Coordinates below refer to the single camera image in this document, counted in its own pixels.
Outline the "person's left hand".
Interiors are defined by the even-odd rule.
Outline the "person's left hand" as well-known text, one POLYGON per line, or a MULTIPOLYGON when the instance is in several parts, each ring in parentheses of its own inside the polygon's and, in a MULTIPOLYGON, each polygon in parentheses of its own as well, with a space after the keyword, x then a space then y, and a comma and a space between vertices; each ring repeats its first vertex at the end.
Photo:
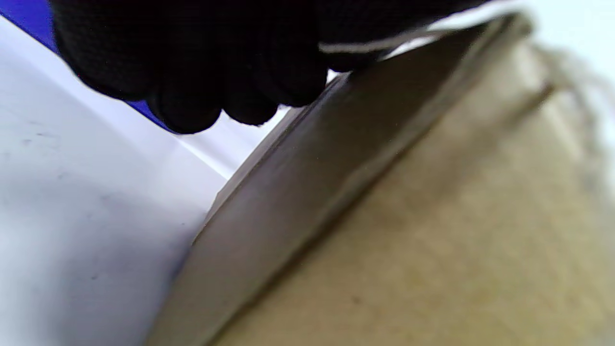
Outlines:
POLYGON ((221 112, 259 126, 304 107, 329 71, 362 69, 482 0, 51 0, 60 57, 94 91, 146 101, 178 134, 221 112))

